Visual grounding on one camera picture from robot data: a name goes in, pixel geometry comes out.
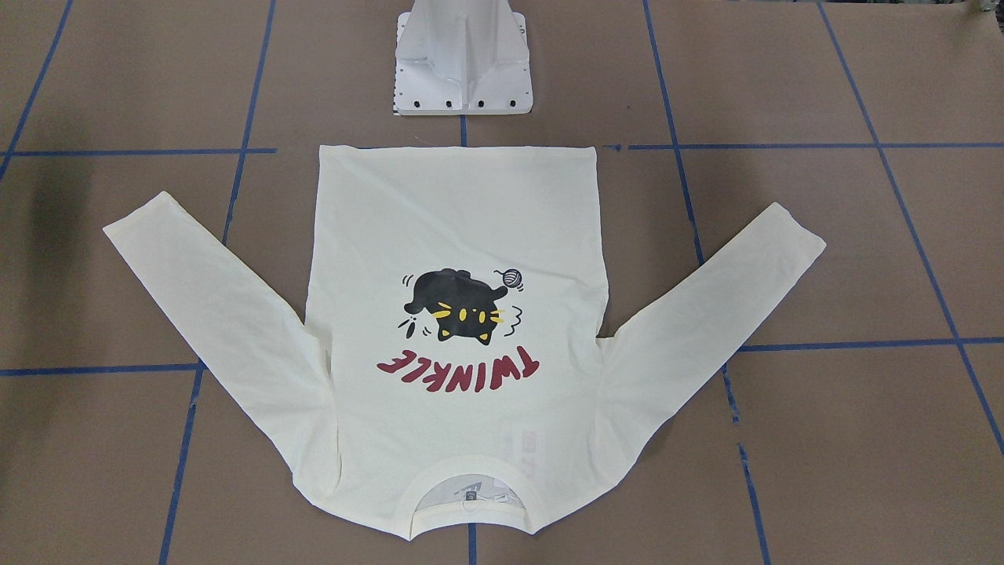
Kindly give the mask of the cream long-sleeve cat shirt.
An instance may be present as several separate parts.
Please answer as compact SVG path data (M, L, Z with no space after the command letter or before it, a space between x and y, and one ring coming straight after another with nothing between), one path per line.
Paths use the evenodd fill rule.
M595 150L318 158L304 318L169 193L104 231L302 496L406 540L612 490L825 248L771 204L600 337Z

